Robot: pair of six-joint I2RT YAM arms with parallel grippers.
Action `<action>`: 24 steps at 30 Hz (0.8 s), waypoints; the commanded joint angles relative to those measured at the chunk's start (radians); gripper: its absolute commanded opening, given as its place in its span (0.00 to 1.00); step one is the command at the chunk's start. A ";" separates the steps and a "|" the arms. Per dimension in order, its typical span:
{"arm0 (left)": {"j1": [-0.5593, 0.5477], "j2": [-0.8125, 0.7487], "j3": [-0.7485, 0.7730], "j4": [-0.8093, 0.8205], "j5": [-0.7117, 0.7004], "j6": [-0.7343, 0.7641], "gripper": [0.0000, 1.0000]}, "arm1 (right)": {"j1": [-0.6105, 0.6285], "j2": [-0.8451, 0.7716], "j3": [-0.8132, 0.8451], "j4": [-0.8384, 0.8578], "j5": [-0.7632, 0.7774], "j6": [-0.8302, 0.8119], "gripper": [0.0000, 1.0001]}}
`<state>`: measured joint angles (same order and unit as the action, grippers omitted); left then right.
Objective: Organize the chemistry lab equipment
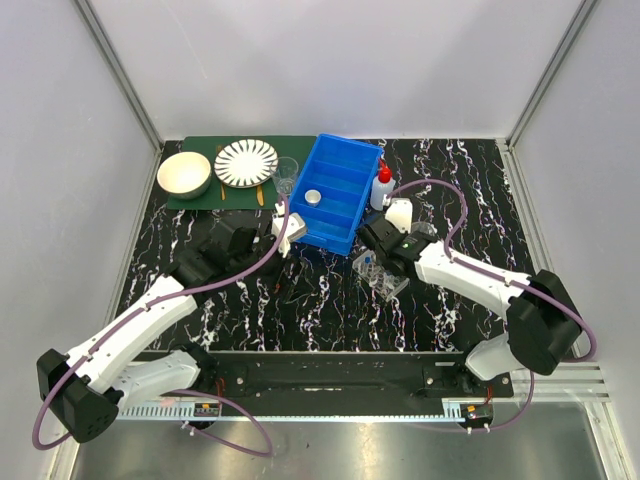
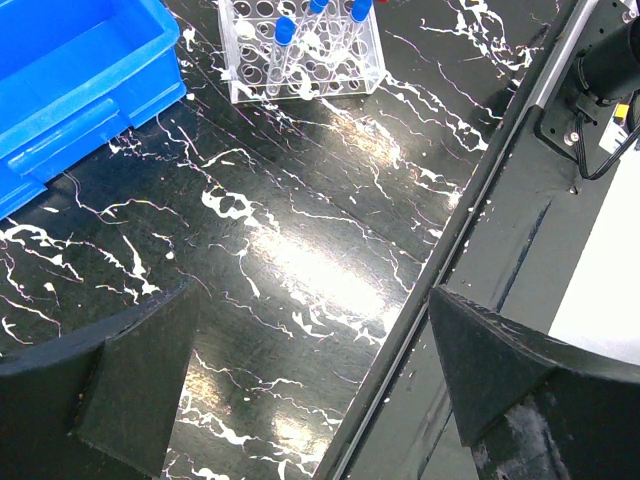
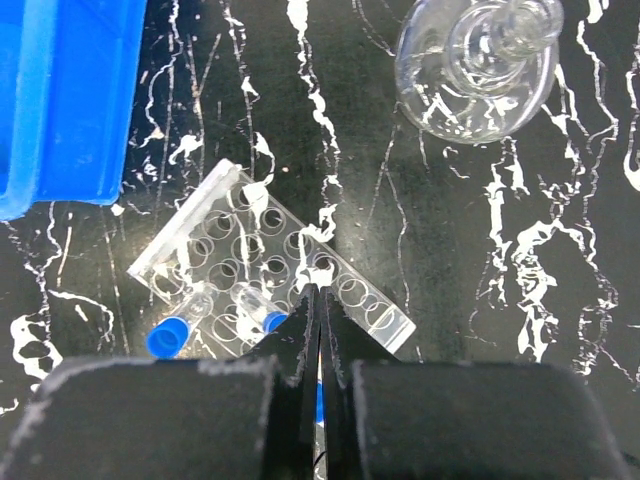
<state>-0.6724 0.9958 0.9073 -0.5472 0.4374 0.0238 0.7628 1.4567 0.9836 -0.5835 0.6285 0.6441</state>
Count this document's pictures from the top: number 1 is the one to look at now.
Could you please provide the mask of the clear tube rack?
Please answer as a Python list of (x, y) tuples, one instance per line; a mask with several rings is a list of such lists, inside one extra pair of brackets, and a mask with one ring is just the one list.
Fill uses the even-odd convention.
[[(366, 257), (371, 257), (371, 265), (365, 265)], [(353, 261), (352, 267), (357, 276), (385, 301), (396, 297), (409, 284), (408, 278), (394, 276), (385, 271), (377, 262), (376, 254), (372, 250), (365, 250)]]

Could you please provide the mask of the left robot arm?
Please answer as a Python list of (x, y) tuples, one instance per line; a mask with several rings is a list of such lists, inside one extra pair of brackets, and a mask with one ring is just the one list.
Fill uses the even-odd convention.
[(196, 396), (222, 390), (218, 363), (204, 348), (180, 345), (165, 357), (129, 364), (152, 340), (206, 301), (208, 293), (253, 274), (283, 287), (293, 274), (291, 244), (307, 227), (301, 217), (275, 217), (269, 232), (221, 222), (213, 235), (180, 252), (168, 269), (119, 317), (80, 345), (50, 349), (36, 362), (42, 412), (69, 437), (86, 443), (128, 407), (177, 390)]

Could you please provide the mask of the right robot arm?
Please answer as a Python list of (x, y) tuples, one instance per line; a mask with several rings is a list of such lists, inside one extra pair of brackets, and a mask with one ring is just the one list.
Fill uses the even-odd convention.
[(479, 342), (454, 371), (463, 395), (476, 396), (490, 380), (513, 370), (551, 375), (583, 331), (574, 302), (553, 272), (503, 270), (448, 250), (427, 233), (405, 233), (380, 215), (361, 225), (357, 236), (386, 272), (451, 290), (507, 322), (505, 333)]

